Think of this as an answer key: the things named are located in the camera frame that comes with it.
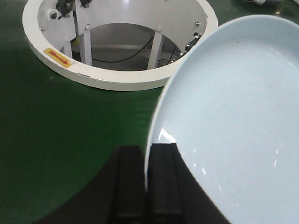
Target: black cable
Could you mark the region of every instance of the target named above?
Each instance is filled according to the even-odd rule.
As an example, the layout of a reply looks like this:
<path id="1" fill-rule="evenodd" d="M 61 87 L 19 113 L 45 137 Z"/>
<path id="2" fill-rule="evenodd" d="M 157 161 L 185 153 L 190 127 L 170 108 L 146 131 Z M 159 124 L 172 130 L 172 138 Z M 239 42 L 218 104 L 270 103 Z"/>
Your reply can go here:
<path id="1" fill-rule="evenodd" d="M 160 59 L 158 62 L 160 62 L 160 61 L 167 61 L 167 64 L 166 64 L 166 65 L 168 65 L 169 62 L 170 62 L 171 59 L 172 59 L 172 56 L 174 55 L 174 52 L 176 51 L 176 48 L 177 48 L 177 46 L 174 47 L 173 52 L 172 52 L 172 54 L 171 54 L 169 60 L 167 60 L 167 59 Z"/>
<path id="2" fill-rule="evenodd" d="M 173 49 L 173 52 L 172 52 L 172 54 L 171 54 L 171 56 L 170 56 L 170 59 L 168 60 L 168 63 L 167 63 L 167 65 L 168 65 L 168 64 L 169 64 L 169 62 L 171 61 L 171 59 L 172 59 L 172 56 L 173 56 L 174 52 L 176 51 L 176 48 L 177 48 L 177 46 L 175 46 L 175 47 L 174 47 L 174 49 Z"/>
<path id="3" fill-rule="evenodd" d="M 97 62 L 104 62 L 104 63 L 124 62 L 124 61 L 129 60 L 129 59 L 135 57 L 136 55 L 138 55 L 153 39 L 154 39 L 154 37 L 152 37 L 137 53 L 133 54 L 132 56 L 130 56 L 130 57 L 126 58 L 126 59 L 122 59 L 122 60 L 119 60 L 119 61 L 112 61 L 112 62 L 110 62 L 110 61 L 103 61 L 103 60 L 94 59 L 94 58 L 93 58 L 93 60 L 95 60 Z"/>

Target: screw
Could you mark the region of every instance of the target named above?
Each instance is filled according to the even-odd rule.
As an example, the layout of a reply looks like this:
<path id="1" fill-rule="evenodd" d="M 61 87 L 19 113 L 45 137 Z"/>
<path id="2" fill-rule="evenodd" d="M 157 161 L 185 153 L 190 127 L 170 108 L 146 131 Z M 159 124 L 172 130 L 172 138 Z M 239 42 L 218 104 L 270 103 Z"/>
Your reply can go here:
<path id="1" fill-rule="evenodd" d="M 85 26 L 85 30 L 89 30 L 90 29 L 90 24 L 87 24 L 86 26 Z"/>
<path id="2" fill-rule="evenodd" d="M 65 8 L 66 8 L 66 9 L 70 9 L 70 8 L 71 8 L 71 3 L 67 2 L 67 3 L 65 4 Z"/>
<path id="3" fill-rule="evenodd" d="M 158 31 L 158 32 L 161 32 L 162 29 L 163 29 L 163 28 L 162 28 L 162 26 L 160 26 L 160 25 L 157 27 L 157 31 Z"/>
<path id="4" fill-rule="evenodd" d="M 53 13 L 53 14 L 51 15 L 51 19 L 55 20 L 56 18 L 57 18 L 57 13 Z"/>

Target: metal rod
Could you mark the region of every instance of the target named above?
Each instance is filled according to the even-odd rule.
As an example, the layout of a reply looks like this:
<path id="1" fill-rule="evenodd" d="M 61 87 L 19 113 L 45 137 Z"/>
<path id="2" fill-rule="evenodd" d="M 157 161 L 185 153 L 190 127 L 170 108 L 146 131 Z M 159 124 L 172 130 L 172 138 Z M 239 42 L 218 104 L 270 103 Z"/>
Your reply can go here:
<path id="1" fill-rule="evenodd" d="M 163 42 L 164 42 L 164 36 L 156 31 L 154 41 L 153 41 L 153 46 L 150 52 L 148 70 L 155 69 L 157 67 Z"/>
<path id="2" fill-rule="evenodd" d="M 87 65 L 92 65 L 92 48 L 90 40 L 90 30 L 86 30 L 79 36 L 79 47 L 81 62 Z"/>
<path id="3" fill-rule="evenodd" d="M 61 49 L 61 53 L 73 58 L 73 54 L 71 52 L 71 42 L 65 43 L 64 47 Z"/>

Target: green conveyor belt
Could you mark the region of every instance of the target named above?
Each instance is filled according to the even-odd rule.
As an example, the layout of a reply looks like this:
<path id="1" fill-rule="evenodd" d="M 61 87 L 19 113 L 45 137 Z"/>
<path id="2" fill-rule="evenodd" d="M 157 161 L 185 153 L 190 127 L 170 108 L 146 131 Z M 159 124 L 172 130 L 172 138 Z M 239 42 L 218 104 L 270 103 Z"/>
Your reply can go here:
<path id="1" fill-rule="evenodd" d="M 299 6 L 291 0 L 275 9 L 241 0 L 209 2 L 219 24 L 249 14 L 299 23 Z M 29 224 L 63 204 L 115 146 L 144 149 L 162 90 L 104 91 L 53 72 L 27 44 L 25 3 L 0 0 L 0 224 Z"/>

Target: plate surface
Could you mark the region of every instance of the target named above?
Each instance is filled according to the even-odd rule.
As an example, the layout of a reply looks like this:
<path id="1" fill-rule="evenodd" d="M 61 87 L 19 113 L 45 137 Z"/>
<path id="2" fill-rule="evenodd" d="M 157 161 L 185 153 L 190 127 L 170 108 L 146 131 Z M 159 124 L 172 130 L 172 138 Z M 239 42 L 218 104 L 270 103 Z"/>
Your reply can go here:
<path id="1" fill-rule="evenodd" d="M 299 223 L 298 37 L 274 16 L 226 23 L 192 49 L 157 105 L 146 163 L 152 143 L 177 142 L 233 224 Z"/>

